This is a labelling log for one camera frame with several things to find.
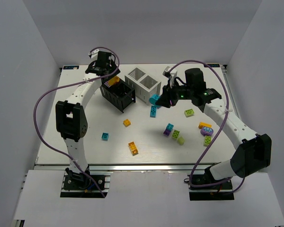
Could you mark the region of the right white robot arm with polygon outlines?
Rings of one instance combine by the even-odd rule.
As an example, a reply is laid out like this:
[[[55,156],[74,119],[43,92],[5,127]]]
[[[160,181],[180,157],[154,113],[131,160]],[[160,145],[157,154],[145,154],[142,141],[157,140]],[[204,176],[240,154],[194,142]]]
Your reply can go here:
[[[186,81],[182,85],[177,82],[176,70],[166,67],[163,75],[168,78],[168,83],[163,87],[156,104],[170,108],[178,100],[191,100],[193,105],[220,127],[216,135],[224,132],[235,148],[232,158],[206,168],[200,183],[194,183],[189,178],[191,187],[214,187],[234,176],[244,179],[270,166],[271,138],[267,134],[258,134],[231,112],[229,102],[223,101],[214,88],[207,88],[204,74],[199,68],[186,70]]]

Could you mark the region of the teal rounded lego brick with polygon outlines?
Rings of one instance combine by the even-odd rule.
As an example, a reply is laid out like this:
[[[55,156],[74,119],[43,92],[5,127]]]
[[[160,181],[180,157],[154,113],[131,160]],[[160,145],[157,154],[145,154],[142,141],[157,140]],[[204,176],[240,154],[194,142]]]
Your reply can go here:
[[[153,94],[150,98],[149,98],[149,102],[150,104],[156,106],[156,102],[159,100],[160,96],[157,94]]]

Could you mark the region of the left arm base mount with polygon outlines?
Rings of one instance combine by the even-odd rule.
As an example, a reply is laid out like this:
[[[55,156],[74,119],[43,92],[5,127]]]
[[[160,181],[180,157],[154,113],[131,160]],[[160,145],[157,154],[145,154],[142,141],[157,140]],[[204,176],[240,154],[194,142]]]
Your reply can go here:
[[[110,175],[104,173],[94,173],[91,177],[96,181],[99,188],[106,196],[110,185]],[[88,198],[88,199],[103,199],[101,192],[96,187],[95,183],[89,178],[84,182],[73,180],[66,172],[64,172],[61,192],[61,198]]]

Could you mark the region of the small teal lego brick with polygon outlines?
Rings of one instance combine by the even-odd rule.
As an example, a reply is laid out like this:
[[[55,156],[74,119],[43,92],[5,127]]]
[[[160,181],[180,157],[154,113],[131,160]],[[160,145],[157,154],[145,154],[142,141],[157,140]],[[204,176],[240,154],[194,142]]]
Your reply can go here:
[[[101,139],[103,140],[103,141],[108,141],[108,139],[109,139],[109,134],[108,133],[102,133],[102,136],[101,136]]]

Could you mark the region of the teal square lego brick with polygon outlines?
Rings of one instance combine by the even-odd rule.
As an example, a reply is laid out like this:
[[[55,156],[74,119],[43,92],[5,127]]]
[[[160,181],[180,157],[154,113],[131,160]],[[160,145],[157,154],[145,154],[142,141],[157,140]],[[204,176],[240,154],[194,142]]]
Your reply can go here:
[[[173,128],[174,128],[174,125],[171,124],[171,123],[168,123],[167,126],[166,126],[166,130],[168,130],[168,131],[172,131]]]

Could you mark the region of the purple lego brick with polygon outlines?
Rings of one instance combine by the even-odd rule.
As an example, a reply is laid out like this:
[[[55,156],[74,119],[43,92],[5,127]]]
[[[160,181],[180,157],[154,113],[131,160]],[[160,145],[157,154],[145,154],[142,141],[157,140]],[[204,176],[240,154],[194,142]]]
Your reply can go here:
[[[165,129],[163,134],[168,137],[171,134],[171,131],[169,129]]]

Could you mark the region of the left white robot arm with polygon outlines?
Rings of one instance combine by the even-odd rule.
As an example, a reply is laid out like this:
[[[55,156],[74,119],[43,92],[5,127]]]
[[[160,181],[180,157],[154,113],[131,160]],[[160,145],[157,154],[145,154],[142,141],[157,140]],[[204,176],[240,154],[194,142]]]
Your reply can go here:
[[[65,100],[55,105],[56,129],[63,138],[70,167],[66,169],[69,176],[80,181],[88,173],[89,165],[86,161],[83,137],[87,133],[88,121],[85,108],[94,93],[102,85],[102,76],[112,72],[119,73],[113,53],[95,50],[89,53],[92,60],[85,71],[82,84]]]

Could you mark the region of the orange rounded lego brick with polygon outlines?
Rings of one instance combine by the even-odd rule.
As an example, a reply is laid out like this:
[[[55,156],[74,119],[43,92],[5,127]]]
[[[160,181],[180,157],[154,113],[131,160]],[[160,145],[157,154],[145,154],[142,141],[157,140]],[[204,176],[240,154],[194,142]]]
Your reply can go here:
[[[120,81],[120,78],[118,76],[114,76],[108,81],[109,86],[113,86],[114,84],[118,83]]]

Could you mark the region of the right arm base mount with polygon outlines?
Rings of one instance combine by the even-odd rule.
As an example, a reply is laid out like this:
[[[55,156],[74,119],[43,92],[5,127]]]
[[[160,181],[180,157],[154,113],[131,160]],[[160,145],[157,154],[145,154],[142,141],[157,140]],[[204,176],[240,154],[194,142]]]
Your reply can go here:
[[[189,177],[183,180],[188,185],[190,201],[233,201],[234,193],[231,180],[220,185],[207,187],[192,187],[189,184]]]

